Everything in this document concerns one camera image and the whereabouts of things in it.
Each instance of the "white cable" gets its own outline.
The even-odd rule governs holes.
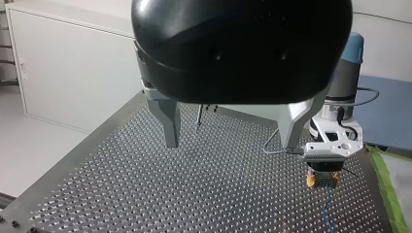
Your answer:
[[[269,137],[269,139],[267,140],[267,142],[263,145],[263,152],[266,154],[279,154],[279,153],[284,153],[287,152],[286,150],[278,150],[278,151],[269,151],[266,150],[267,145],[270,143],[270,141],[272,141],[272,139],[275,137],[275,135],[279,132],[279,128],[277,128],[275,130],[275,132]]]
[[[377,89],[372,89],[372,88],[365,88],[365,87],[358,87],[358,90],[366,90],[366,91],[372,91],[375,92],[375,96],[373,96],[373,98],[360,102],[360,103],[329,103],[329,102],[325,102],[325,105],[330,105],[330,106],[342,106],[342,107],[355,107],[355,106],[360,106],[360,105],[364,105],[364,104],[368,104],[372,101],[374,101],[376,98],[379,97],[379,90]]]

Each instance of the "blue panel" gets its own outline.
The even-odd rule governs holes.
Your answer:
[[[412,83],[360,76],[359,86],[378,89],[372,103],[355,107],[354,115],[367,143],[412,150]],[[357,102],[373,96],[358,91]]]

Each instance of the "green strip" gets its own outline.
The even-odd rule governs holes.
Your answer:
[[[403,217],[402,209],[397,201],[396,192],[388,168],[382,158],[380,151],[376,148],[366,146],[372,158],[376,174],[378,176],[382,197],[388,212],[388,216],[394,233],[407,233],[409,229]]]
[[[408,162],[412,162],[412,158],[410,158],[410,157],[405,157],[405,156],[401,156],[401,155],[394,154],[394,153],[391,153],[391,152],[382,151],[382,150],[379,150],[377,148],[372,148],[372,149],[375,152],[379,152],[380,154],[384,154],[384,155],[389,156],[389,157],[393,157],[393,158],[405,160],[405,161],[408,161]]]

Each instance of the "cable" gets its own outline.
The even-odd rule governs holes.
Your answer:
[[[352,172],[351,170],[347,169],[347,168],[342,168],[343,170],[347,171],[348,173],[354,175],[355,177],[359,177],[356,173]]]
[[[326,204],[325,204],[325,206],[324,206],[324,219],[325,219],[326,222],[327,222],[327,226],[329,227],[330,233],[334,233],[332,223],[330,222],[329,217],[327,216],[327,206],[328,206],[329,203],[332,201],[332,194],[331,194],[331,192],[330,192],[330,186],[329,186],[329,184],[326,185],[326,190],[327,190],[327,196],[328,196],[328,198],[327,198],[327,202],[326,202]]]
[[[345,116],[345,109],[342,107],[339,107],[337,109],[337,118],[336,118],[337,124],[339,124],[339,126],[342,128],[351,130],[355,134],[354,141],[356,141],[359,136],[357,130],[352,128],[351,126],[342,125],[343,116]]]
[[[374,101],[376,98],[379,97],[379,90],[373,89],[373,88],[365,88],[365,87],[358,87],[358,90],[365,90],[365,91],[371,91],[375,92],[375,96],[373,96],[371,99],[360,102],[360,103],[334,103],[334,102],[325,102],[325,105],[330,105],[330,106],[343,106],[343,107],[355,107],[355,106],[360,106],[364,104],[368,104],[372,101]]]
[[[391,18],[391,17],[381,17],[381,16],[377,16],[377,15],[374,15],[374,14],[369,14],[369,13],[354,12],[354,14],[362,15],[362,16],[368,16],[368,17],[379,17],[379,18],[388,19],[388,20],[391,20],[391,21],[397,21],[397,22],[402,22],[402,23],[406,23],[406,24],[412,24],[412,22],[410,22],[410,21],[404,21],[404,20],[395,19],[395,18]]]
[[[279,154],[279,153],[284,153],[287,152],[286,150],[278,150],[278,151],[269,151],[266,149],[267,145],[272,141],[272,139],[275,137],[275,135],[279,132],[279,128],[275,130],[275,132],[269,137],[267,142],[263,145],[263,152],[266,154]]]

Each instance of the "yellow connector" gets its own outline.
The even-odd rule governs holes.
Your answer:
[[[306,184],[308,187],[315,186],[315,175],[306,175]]]
[[[333,175],[333,178],[336,180],[336,186],[339,186],[340,185],[340,176],[339,176],[339,174],[335,173]]]

